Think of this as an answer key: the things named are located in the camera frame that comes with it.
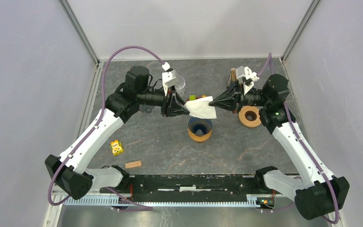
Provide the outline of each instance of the white napkin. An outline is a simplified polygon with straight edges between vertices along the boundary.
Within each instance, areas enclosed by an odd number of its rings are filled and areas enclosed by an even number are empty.
[[[209,103],[212,101],[212,96],[208,96],[196,99],[194,101],[187,101],[186,104],[184,104],[184,107],[186,107],[190,111],[190,116],[192,117],[198,117],[202,119],[215,119],[215,107],[209,106]]]

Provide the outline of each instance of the gray table surface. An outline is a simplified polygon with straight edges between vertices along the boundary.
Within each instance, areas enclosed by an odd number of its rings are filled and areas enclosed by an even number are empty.
[[[265,59],[210,59],[168,61],[172,68],[186,80],[184,99],[189,95],[216,97],[225,91],[230,68],[248,66],[259,72]],[[275,72],[285,75],[279,59],[273,59]],[[147,67],[154,81],[161,77],[158,61],[111,62],[105,82],[106,97],[124,82],[130,67]],[[267,68],[256,82],[262,87],[270,75]],[[96,94],[91,120],[101,108],[101,87]],[[292,94],[287,102],[298,123],[298,115]],[[117,130],[99,149],[88,165],[100,168],[104,165],[119,165],[141,160],[142,167],[128,169],[130,174],[200,174],[236,173],[250,174],[266,166],[276,166],[284,173],[297,173],[283,147],[260,125],[246,128],[237,114],[216,109],[217,119],[212,120],[211,137],[204,143],[195,143],[188,136],[189,116],[163,117],[160,108],[152,113],[138,112]],[[120,140],[124,153],[113,156],[110,142]]]

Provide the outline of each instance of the small wooden plank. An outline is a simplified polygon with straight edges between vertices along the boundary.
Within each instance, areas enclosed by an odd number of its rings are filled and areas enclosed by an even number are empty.
[[[141,166],[141,161],[137,161],[137,162],[129,162],[125,164],[126,169],[130,169],[130,168],[135,168],[135,167],[140,167]]]

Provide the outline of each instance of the purple cable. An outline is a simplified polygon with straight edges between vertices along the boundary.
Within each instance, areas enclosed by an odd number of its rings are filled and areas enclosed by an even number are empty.
[[[267,68],[268,64],[270,64],[270,72],[271,72],[271,74],[273,74],[272,53],[268,54],[268,58],[265,61],[264,66],[262,66],[261,71],[259,71],[259,73],[257,74],[258,77],[264,73],[264,71]]]
[[[105,76],[106,76],[106,71],[108,69],[108,65],[109,63],[111,63],[112,59],[120,52],[127,50],[127,49],[140,49],[143,51],[146,51],[148,53],[150,53],[152,56],[154,56],[156,59],[158,59],[158,61],[161,62],[161,64],[165,64],[165,62],[158,56],[156,55],[154,52],[150,51],[149,49],[142,47],[142,46],[125,46],[123,48],[118,49],[115,53],[113,53],[108,61],[105,64],[104,70],[102,72],[102,79],[101,79],[101,90],[102,90],[102,107],[101,107],[101,114],[99,115],[99,118],[95,124],[95,126],[98,126],[99,123],[101,122],[102,118],[104,117],[104,111],[105,111]],[[86,141],[86,139],[93,133],[93,131],[95,130],[95,127],[91,128],[90,131],[88,131],[88,133],[80,140],[80,142],[77,143],[77,145],[71,150],[71,152],[69,153],[69,155],[65,158],[65,160],[63,160],[62,164],[58,167],[58,169],[55,171],[55,173],[52,176],[51,182],[49,183],[49,188],[48,188],[48,202],[53,205],[53,206],[58,206],[61,205],[62,203],[64,203],[70,196],[66,196],[62,201],[60,202],[54,202],[52,200],[52,188],[53,188],[53,184],[55,183],[55,179],[58,177],[59,172],[62,170],[62,168],[65,166],[65,164],[67,163],[67,161],[70,159],[69,156],[73,155],[76,150],[81,146],[81,144]]]
[[[150,210],[154,209],[153,207],[144,206],[144,205],[135,203],[133,201],[130,201],[130,200],[126,199],[124,196],[120,195],[117,191],[113,190],[110,187],[105,187],[105,188],[110,190],[111,192],[115,193],[117,196],[119,196],[121,199],[125,200],[127,203],[133,204],[133,205],[138,206],[138,207],[141,207],[141,209],[134,209],[134,210],[119,210],[120,212],[150,211]]]
[[[320,166],[318,161],[315,159],[314,155],[311,154],[310,150],[308,149],[307,145],[305,145],[303,140],[300,140],[300,136],[299,136],[299,134],[297,132],[297,129],[294,127],[292,118],[290,117],[289,107],[287,106],[287,103],[285,102],[284,105],[285,105],[285,109],[286,109],[287,118],[289,119],[290,126],[292,127],[296,138],[298,139],[298,141],[300,142],[300,144],[304,148],[304,150],[307,152],[308,156],[310,156],[312,162],[315,164],[315,166],[317,167],[319,172],[322,173],[322,171],[323,171],[322,167]],[[339,206],[337,204],[336,194],[335,194],[335,191],[333,190],[332,184],[330,183],[330,181],[329,181],[328,177],[326,176],[326,174],[322,173],[322,176],[323,176],[323,179],[325,179],[326,184],[328,185],[328,188],[330,190],[330,194],[332,194],[333,205],[335,207],[335,220],[332,221],[332,220],[330,220],[329,218],[327,218],[325,216],[322,216],[322,217],[327,222],[335,225],[335,224],[337,224],[339,222]]]

